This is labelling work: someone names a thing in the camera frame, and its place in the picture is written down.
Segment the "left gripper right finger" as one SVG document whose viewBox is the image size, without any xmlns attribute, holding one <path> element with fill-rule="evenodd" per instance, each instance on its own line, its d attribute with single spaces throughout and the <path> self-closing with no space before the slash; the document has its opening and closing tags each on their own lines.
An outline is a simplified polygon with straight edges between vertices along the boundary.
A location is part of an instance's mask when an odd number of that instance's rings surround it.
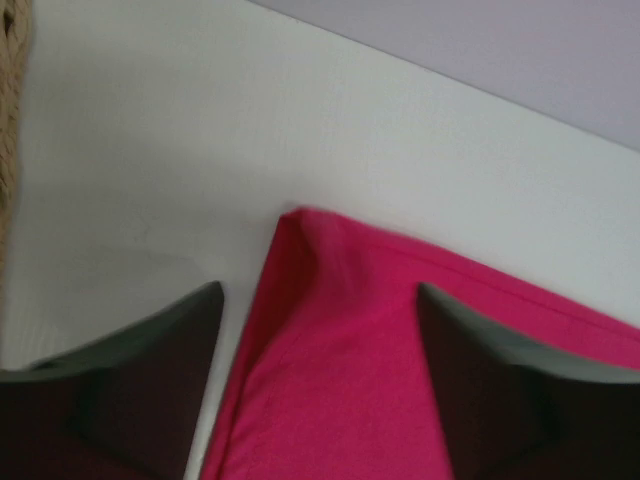
<svg viewBox="0 0 640 480">
<path fill-rule="evenodd" d="M 638 370 L 540 342 L 429 284 L 417 314 L 455 478 L 638 478 Z"/>
</svg>

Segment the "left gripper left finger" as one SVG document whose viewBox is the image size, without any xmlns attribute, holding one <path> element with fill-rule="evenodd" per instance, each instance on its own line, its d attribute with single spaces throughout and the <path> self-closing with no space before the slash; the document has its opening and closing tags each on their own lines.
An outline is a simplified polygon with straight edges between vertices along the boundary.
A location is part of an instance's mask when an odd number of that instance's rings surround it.
<svg viewBox="0 0 640 480">
<path fill-rule="evenodd" d="M 210 282 L 131 326 L 2 371 L 2 478 L 183 478 L 223 307 Z"/>
</svg>

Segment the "pink t shirt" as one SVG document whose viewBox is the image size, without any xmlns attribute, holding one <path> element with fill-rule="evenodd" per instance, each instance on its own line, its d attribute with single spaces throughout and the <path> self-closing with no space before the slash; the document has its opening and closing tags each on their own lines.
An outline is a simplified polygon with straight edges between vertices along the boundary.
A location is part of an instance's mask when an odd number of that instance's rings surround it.
<svg viewBox="0 0 640 480">
<path fill-rule="evenodd" d="M 201 477 L 457 479 L 418 323 L 422 284 L 639 372 L 634 327 L 437 246 L 297 209 L 278 221 Z"/>
</svg>

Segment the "wicker laundry basket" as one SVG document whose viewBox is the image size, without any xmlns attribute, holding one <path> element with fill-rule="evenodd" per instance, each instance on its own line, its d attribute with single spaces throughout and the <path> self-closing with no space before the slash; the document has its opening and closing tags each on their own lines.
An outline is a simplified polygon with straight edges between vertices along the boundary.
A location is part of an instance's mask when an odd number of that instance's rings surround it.
<svg viewBox="0 0 640 480">
<path fill-rule="evenodd" d="M 17 143 L 20 99 L 28 61 L 32 2 L 1 2 L 1 267 L 18 183 Z"/>
</svg>

